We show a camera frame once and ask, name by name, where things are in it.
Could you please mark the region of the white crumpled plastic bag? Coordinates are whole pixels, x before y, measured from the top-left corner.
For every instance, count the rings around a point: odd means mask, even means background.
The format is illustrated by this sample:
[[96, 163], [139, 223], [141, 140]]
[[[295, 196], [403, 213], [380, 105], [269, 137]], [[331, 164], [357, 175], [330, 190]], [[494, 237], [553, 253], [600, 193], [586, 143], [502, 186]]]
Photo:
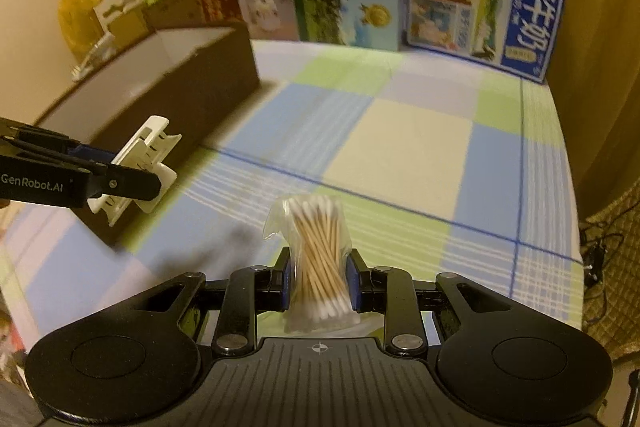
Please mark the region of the white crumpled plastic bag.
[[107, 31], [99, 40], [93, 45], [85, 58], [79, 65], [75, 66], [72, 70], [73, 82], [79, 82], [83, 80], [90, 72], [101, 67], [104, 63], [111, 60], [117, 53], [115, 46], [115, 37], [109, 31]]

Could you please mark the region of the checkered bed sheet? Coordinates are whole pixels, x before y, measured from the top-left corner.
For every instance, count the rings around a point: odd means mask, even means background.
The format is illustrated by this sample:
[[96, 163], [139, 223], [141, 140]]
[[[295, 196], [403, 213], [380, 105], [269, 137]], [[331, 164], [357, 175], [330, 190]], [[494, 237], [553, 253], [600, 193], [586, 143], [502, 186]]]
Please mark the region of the checkered bed sheet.
[[264, 89], [160, 205], [104, 245], [70, 210], [1, 215], [1, 287], [25, 347], [189, 270], [219, 280], [280, 251], [290, 194], [333, 195], [370, 265], [456, 272], [582, 321], [577, 209], [550, 89], [437, 53], [254, 43]]

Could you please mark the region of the yellow plastic bag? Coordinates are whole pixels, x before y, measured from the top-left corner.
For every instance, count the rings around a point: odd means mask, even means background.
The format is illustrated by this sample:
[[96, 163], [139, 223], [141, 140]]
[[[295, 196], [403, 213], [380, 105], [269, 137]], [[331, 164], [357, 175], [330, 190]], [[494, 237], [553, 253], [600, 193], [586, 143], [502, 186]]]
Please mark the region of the yellow plastic bag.
[[65, 43], [77, 63], [80, 63], [91, 48], [104, 35], [94, 9], [103, 0], [60, 0], [58, 23]]

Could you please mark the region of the bag of cotton swabs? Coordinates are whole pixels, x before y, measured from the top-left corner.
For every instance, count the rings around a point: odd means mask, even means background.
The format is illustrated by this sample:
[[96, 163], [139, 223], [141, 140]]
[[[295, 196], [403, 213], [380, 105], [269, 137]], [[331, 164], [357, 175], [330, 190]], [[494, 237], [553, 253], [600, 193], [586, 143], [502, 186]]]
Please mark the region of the bag of cotton swabs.
[[343, 205], [335, 196], [298, 194], [275, 202], [264, 226], [290, 250], [291, 297], [284, 330], [312, 334], [348, 329], [360, 322], [346, 277], [352, 240]]

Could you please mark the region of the white cutout cardboard box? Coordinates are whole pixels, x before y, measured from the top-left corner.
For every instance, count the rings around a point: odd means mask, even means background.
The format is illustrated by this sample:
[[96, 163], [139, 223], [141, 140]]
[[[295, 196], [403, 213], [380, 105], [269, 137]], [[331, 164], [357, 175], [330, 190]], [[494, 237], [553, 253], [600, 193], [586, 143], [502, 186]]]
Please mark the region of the white cutout cardboard box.
[[117, 17], [140, 5], [144, 0], [102, 0], [93, 11], [104, 31]]

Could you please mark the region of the white plastic clip holder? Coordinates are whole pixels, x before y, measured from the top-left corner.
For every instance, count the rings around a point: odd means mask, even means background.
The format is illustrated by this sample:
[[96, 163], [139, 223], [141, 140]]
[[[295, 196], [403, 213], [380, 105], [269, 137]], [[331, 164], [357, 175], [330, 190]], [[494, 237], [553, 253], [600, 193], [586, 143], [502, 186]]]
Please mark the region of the white plastic clip holder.
[[162, 200], [171, 185], [177, 179], [175, 170], [167, 167], [164, 160], [178, 145], [181, 134], [167, 134], [169, 119], [163, 116], [150, 116], [138, 131], [116, 154], [111, 164], [152, 172], [160, 179], [160, 194], [149, 202], [113, 195], [101, 195], [87, 199], [93, 213], [103, 211], [107, 223], [114, 227], [129, 205], [134, 202], [144, 213], [151, 213]]

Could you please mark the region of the brown cardboard carton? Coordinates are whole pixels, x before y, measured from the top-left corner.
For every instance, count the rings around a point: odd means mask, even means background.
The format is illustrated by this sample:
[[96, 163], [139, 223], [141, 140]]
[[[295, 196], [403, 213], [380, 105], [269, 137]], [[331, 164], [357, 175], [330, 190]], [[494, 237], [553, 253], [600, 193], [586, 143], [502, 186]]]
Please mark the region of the brown cardboard carton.
[[134, 46], [158, 30], [198, 27], [205, 23], [201, 0], [158, 0], [139, 3], [107, 25], [116, 49]]

